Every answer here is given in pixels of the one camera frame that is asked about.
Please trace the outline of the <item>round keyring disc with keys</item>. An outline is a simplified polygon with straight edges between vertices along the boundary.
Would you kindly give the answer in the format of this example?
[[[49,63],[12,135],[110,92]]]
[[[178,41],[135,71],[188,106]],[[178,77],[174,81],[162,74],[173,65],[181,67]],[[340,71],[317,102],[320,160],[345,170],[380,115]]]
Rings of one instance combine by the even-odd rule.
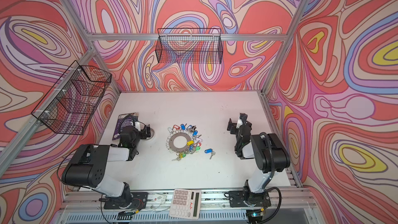
[[[172,161],[181,161],[201,150],[202,139],[195,125],[180,124],[168,127],[167,150],[175,155]]]

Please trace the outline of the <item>blue tag key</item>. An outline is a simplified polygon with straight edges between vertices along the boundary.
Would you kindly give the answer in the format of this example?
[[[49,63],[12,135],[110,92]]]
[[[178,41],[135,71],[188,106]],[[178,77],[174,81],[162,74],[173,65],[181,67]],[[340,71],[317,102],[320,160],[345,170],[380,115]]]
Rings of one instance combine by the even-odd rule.
[[[206,149],[205,153],[210,155],[210,157],[209,157],[210,159],[212,159],[212,157],[216,154],[215,151],[213,149],[211,149],[211,148],[210,149]]]

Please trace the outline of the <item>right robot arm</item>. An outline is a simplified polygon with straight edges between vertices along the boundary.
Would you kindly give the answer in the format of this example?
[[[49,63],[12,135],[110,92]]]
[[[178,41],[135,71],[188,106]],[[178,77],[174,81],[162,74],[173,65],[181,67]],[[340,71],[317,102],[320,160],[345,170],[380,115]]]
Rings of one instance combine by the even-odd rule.
[[[279,137],[274,133],[251,134],[252,123],[248,115],[239,114],[237,122],[229,119],[227,131],[235,136],[234,152],[241,160],[253,159],[258,169],[245,181],[240,202],[247,206],[268,205],[268,186],[274,177],[290,167],[290,156]]]

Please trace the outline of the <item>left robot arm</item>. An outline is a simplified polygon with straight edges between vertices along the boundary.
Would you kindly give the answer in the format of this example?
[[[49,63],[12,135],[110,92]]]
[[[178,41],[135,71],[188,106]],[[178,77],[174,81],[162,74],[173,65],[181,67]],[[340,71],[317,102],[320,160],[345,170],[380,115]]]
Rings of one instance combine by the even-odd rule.
[[[133,196],[126,182],[106,173],[111,162],[130,162],[139,154],[140,141],[152,138],[151,126],[132,114],[118,120],[117,145],[80,145],[65,167],[59,180],[68,186],[87,188],[102,195],[107,206],[126,209],[132,206]]]

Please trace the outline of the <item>purple book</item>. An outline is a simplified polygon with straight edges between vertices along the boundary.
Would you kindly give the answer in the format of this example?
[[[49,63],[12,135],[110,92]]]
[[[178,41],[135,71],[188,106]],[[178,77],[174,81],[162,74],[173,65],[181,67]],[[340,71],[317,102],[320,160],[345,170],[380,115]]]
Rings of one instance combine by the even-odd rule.
[[[122,114],[118,116],[117,123],[115,126],[115,130],[112,136],[112,140],[116,141],[120,139],[120,132],[128,126],[135,126],[136,123],[139,121],[138,114],[136,113],[129,113],[129,114]]]

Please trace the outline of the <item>small white label card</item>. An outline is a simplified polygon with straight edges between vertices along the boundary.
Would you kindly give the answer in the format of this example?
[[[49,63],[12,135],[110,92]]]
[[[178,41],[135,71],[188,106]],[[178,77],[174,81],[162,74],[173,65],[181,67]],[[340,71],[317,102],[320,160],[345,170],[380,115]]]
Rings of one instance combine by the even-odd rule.
[[[166,195],[155,194],[153,200],[157,203],[164,204],[166,201],[166,198],[167,198]]]

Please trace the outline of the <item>white pink calculator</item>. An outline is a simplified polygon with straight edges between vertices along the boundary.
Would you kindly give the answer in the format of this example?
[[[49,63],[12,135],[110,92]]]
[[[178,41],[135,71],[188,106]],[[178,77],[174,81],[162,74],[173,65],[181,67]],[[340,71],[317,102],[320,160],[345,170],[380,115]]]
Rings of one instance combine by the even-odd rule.
[[[175,189],[169,217],[198,220],[201,210],[200,190]]]

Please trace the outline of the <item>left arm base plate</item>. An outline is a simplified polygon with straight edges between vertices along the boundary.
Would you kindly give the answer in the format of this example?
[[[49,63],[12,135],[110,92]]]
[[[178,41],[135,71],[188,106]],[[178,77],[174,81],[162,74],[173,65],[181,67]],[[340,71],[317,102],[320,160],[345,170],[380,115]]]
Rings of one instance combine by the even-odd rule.
[[[104,209],[138,209],[146,208],[148,192],[132,192],[130,196],[109,198],[104,201]]]

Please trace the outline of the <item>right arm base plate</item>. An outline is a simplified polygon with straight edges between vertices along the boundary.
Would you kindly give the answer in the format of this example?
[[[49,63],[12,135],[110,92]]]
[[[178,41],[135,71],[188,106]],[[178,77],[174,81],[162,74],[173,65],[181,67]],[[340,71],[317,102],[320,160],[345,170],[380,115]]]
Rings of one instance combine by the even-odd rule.
[[[263,207],[272,205],[269,194],[263,192],[254,194],[249,191],[233,190],[224,194],[230,202],[230,207]]]

